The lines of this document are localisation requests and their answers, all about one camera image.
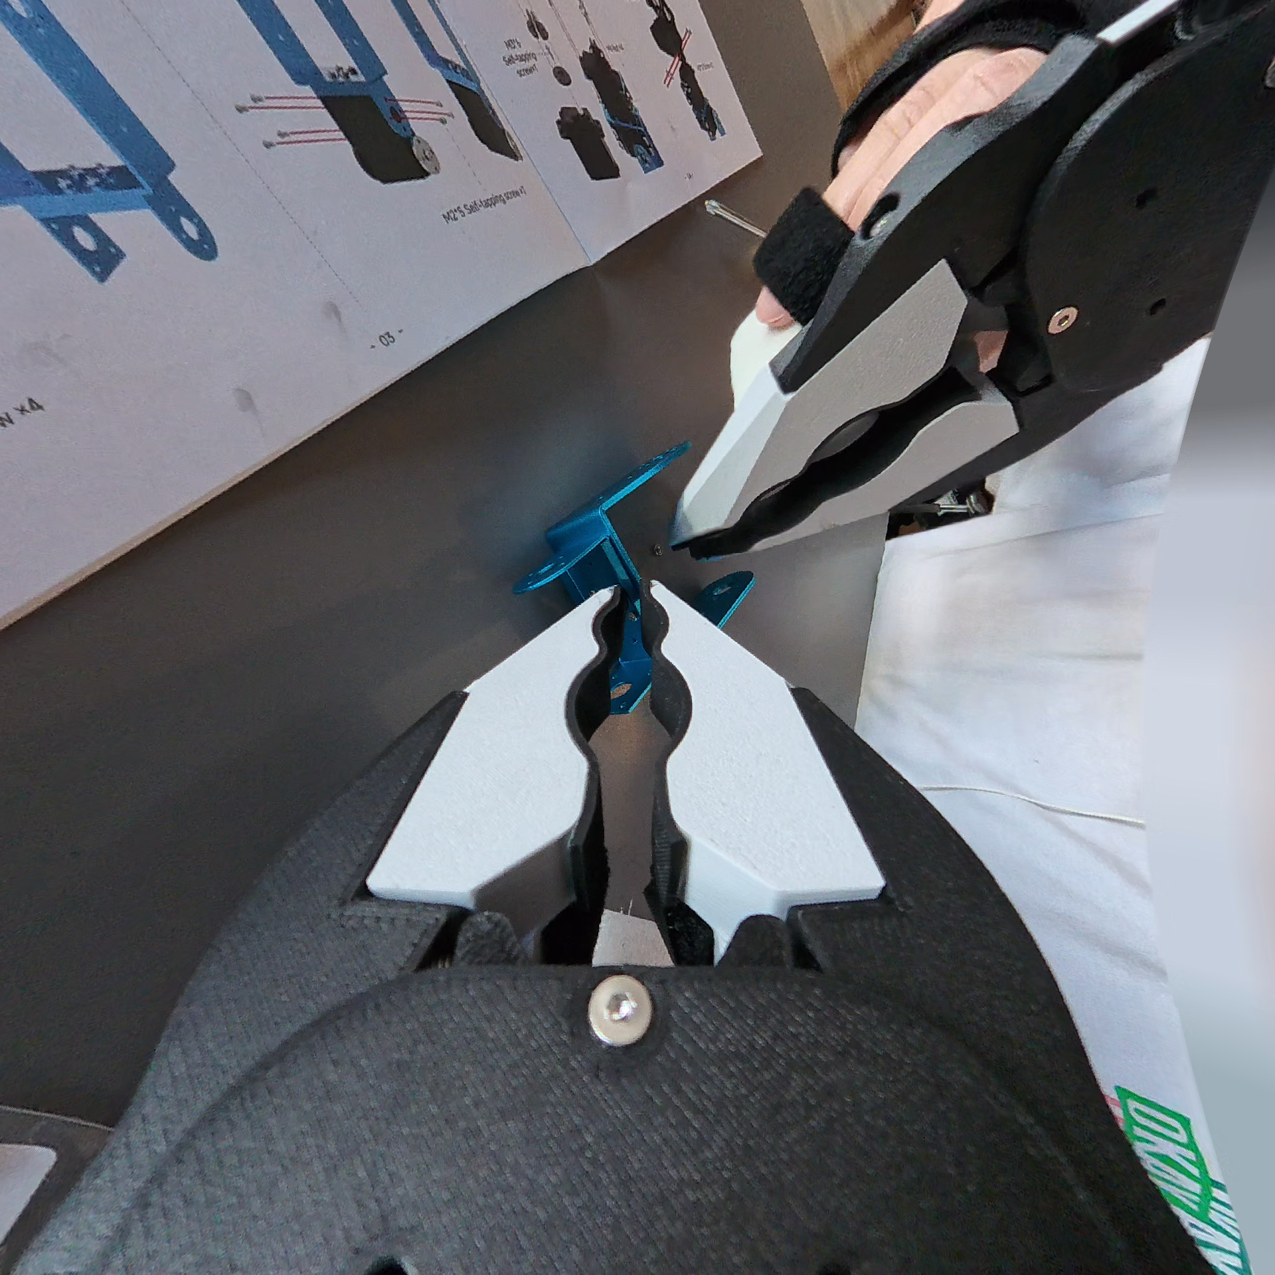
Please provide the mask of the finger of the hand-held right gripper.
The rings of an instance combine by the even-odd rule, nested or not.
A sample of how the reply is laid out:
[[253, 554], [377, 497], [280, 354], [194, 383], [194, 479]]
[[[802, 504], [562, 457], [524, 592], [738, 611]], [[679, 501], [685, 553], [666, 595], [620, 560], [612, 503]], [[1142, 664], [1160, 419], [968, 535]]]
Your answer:
[[989, 381], [934, 381], [866, 413], [864, 430], [823, 447], [793, 479], [748, 504], [731, 529], [697, 536], [696, 559], [720, 559], [886, 515], [1016, 433]]
[[799, 389], [784, 392], [769, 366], [758, 371], [682, 491], [670, 545], [737, 527], [745, 507], [798, 475], [831, 433], [937, 375], [965, 307], [937, 261]]

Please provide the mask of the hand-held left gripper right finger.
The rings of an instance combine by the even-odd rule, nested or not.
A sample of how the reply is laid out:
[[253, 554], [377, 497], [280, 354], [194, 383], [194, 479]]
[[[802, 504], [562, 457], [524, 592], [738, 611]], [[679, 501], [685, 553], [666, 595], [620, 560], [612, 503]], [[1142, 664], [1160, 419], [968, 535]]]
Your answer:
[[723, 952], [738, 923], [874, 900], [884, 881], [787, 682], [661, 583], [647, 588], [650, 706], [685, 846], [673, 897]]

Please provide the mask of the person's right hand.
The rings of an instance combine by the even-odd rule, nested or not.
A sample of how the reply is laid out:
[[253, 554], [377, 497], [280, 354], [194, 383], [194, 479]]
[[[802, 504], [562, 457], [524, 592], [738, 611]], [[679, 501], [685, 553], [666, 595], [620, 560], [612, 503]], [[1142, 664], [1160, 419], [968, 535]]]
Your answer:
[[849, 265], [854, 233], [867, 236], [867, 216], [901, 190], [901, 170], [942, 131], [1016, 95], [1047, 55], [1045, 35], [1012, 5], [924, 5], [911, 44], [858, 99], [864, 122], [845, 117], [849, 139], [839, 143], [830, 186], [801, 190], [757, 248], [761, 289], [731, 339], [732, 357], [772, 356], [813, 319], [831, 299], [836, 266]]

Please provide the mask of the dark grey object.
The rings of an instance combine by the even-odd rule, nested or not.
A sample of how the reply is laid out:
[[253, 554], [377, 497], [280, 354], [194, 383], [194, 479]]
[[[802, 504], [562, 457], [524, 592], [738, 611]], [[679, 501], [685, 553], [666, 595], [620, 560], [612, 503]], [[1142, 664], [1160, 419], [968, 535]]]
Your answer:
[[109, 1140], [110, 1127], [1, 1107], [1, 1272], [11, 1272]]

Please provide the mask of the dark grey desk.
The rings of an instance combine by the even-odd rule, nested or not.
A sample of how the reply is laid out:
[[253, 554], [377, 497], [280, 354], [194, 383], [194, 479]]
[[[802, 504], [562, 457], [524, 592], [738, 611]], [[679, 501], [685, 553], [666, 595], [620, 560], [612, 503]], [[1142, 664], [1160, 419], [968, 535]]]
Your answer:
[[[713, 195], [767, 230], [840, 107], [802, 3], [702, 3], [758, 157]], [[564, 612], [544, 529], [617, 506], [646, 580], [731, 412], [757, 240], [696, 196], [2, 624], [2, 1105], [118, 1124], [212, 943], [286, 840]], [[653, 557], [650, 545], [663, 556]]]

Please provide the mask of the paper assembly manual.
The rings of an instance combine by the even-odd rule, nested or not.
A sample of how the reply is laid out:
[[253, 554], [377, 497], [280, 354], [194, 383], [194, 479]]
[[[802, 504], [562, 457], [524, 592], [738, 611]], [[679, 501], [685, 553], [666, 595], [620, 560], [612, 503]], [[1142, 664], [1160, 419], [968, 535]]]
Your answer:
[[702, 3], [1, 23], [2, 624], [760, 155]]

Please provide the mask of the person's white shirt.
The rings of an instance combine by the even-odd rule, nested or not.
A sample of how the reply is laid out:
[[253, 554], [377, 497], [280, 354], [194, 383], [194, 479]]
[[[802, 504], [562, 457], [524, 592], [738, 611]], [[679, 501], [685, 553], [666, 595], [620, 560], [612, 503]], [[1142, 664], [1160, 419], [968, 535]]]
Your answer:
[[1215, 1272], [1250, 1272], [1157, 949], [1142, 820], [1144, 618], [1206, 342], [893, 539], [855, 729], [1019, 913], [1121, 1127]]

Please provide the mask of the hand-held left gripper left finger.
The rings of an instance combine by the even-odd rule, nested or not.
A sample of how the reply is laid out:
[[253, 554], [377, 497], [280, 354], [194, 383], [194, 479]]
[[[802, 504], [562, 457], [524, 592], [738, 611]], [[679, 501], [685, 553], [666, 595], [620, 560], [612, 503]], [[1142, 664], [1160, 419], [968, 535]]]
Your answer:
[[474, 913], [561, 913], [584, 899], [568, 843], [590, 765], [568, 693], [600, 656], [591, 595], [467, 686], [368, 878], [376, 899]]

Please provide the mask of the blue metal bracket assembly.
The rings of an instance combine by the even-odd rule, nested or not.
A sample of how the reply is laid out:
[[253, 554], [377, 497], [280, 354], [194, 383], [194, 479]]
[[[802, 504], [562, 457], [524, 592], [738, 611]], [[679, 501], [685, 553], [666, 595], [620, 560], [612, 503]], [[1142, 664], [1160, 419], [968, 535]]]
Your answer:
[[792, 711], [781, 679], [717, 629], [751, 591], [749, 571], [708, 583], [684, 603], [660, 583], [643, 591], [608, 510], [688, 450], [681, 444], [631, 471], [546, 532], [549, 560], [523, 577], [527, 594], [559, 580], [575, 609], [471, 682], [449, 743], [490, 743], [514, 768], [540, 782], [562, 764], [576, 794], [594, 797], [588, 741], [609, 714], [631, 712], [652, 693], [652, 714], [672, 743], [669, 778], [728, 776], [769, 724]]

